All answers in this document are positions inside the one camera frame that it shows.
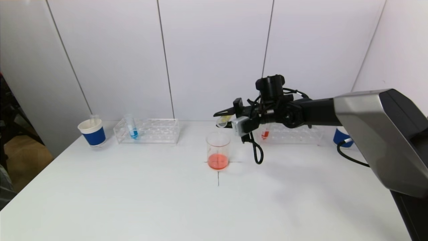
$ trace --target blue liquid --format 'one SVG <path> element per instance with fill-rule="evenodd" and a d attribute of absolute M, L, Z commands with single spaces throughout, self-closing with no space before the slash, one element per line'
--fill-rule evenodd
<path fill-rule="evenodd" d="M 129 130 L 129 134 L 131 135 L 132 139 L 137 139 L 137 137 L 138 137 L 137 128 L 134 128 L 133 130 Z"/>

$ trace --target paper cup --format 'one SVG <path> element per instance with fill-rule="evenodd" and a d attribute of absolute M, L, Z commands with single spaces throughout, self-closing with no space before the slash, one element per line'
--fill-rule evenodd
<path fill-rule="evenodd" d="M 93 119 L 95 124 L 91 127 L 91 120 L 85 120 L 80 123 L 77 128 L 82 132 L 90 146 L 99 146 L 106 140 L 104 134 L 103 123 L 101 119 Z"/>

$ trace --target white wall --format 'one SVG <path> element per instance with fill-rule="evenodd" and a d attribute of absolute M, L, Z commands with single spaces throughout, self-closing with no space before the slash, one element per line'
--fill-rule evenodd
<path fill-rule="evenodd" d="M 172 118 L 156 0 L 50 0 L 94 114 Z"/>
<path fill-rule="evenodd" d="M 275 0 L 264 76 L 313 99 L 350 92 L 385 0 Z"/>
<path fill-rule="evenodd" d="M 45 1 L 0 1 L 0 69 L 54 157 L 90 112 Z"/>
<path fill-rule="evenodd" d="M 176 118 L 214 120 L 237 97 L 254 100 L 272 0 L 159 1 Z"/>
<path fill-rule="evenodd" d="M 353 91 L 386 88 L 428 115 L 428 1 L 386 2 Z"/>

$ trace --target black cable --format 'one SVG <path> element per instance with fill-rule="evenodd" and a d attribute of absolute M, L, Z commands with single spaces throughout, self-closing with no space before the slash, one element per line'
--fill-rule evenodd
<path fill-rule="evenodd" d="M 251 114 L 253 113 L 254 108 L 256 107 L 257 101 L 260 99 L 261 95 L 259 95 L 253 102 L 253 104 L 251 105 L 251 109 L 250 109 L 250 114 L 248 115 L 248 117 L 250 117 L 251 119 Z"/>
<path fill-rule="evenodd" d="M 262 150 L 262 147 L 259 145 L 259 144 L 257 144 L 256 142 L 255 142 L 255 140 L 254 140 L 254 136 L 253 136 L 253 132 L 250 132 L 250 137 L 251 137 L 251 139 L 252 139 L 252 144 L 253 144 L 253 151 L 254 151 L 254 160 L 256 161 L 256 163 L 257 164 L 261 164 L 262 162 L 263 162 L 263 150 Z M 256 150 L 256 148 L 258 148 L 259 149 L 259 151 L 260 151 L 260 160 L 259 160 L 259 158 L 257 157 L 257 150 Z"/>
<path fill-rule="evenodd" d="M 256 107 L 256 105 L 258 104 L 257 101 L 260 99 L 261 95 L 259 95 L 253 102 L 253 104 L 251 105 L 251 109 L 250 109 L 250 114 L 248 115 L 250 118 L 253 114 L 254 108 Z M 261 164 L 263 162 L 263 150 L 262 147 L 256 143 L 254 136 L 253 136 L 253 132 L 250 132 L 250 141 L 249 141 L 252 145 L 253 145 L 253 151 L 254 151 L 254 160 L 256 161 L 257 164 Z M 256 148 L 259 149 L 260 151 L 260 160 L 257 157 L 257 150 Z"/>
<path fill-rule="evenodd" d="M 344 157 L 344 158 L 346 158 L 346 159 L 350 160 L 351 162 L 355 162 L 355 163 L 358 163 L 358 164 L 360 164 L 360 165 L 363 165 L 363 166 L 366 166 L 366 167 L 370 167 L 370 166 L 369 166 L 368 164 L 366 164 L 366 163 L 362 163 L 362 162 L 360 162 L 360 161 L 355 160 L 355 159 L 354 159 L 354 158 L 352 158 L 352 157 L 349 157 L 349 156 L 345 155 L 345 153 L 343 153 L 343 152 L 342 152 L 342 150 L 340 150 L 340 147 L 341 147 L 341 146 L 343 146 L 345 143 L 346 143 L 345 141 L 341 141 L 341 142 L 339 142 L 339 144 L 337 144 L 337 152 L 339 152 L 339 154 L 340 154 L 342 157 Z"/>
<path fill-rule="evenodd" d="M 282 90 L 287 90 L 290 93 L 300 93 L 303 98 L 309 98 L 309 96 L 307 94 L 303 93 L 302 91 L 292 90 L 292 89 L 288 89 L 288 88 L 282 88 Z"/>

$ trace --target orange liquid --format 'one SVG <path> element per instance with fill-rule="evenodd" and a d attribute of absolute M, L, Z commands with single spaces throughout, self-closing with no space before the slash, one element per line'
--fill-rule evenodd
<path fill-rule="evenodd" d="M 223 154 L 212 154 L 208 157 L 208 166 L 215 170 L 221 170 L 227 167 L 229 160 Z"/>

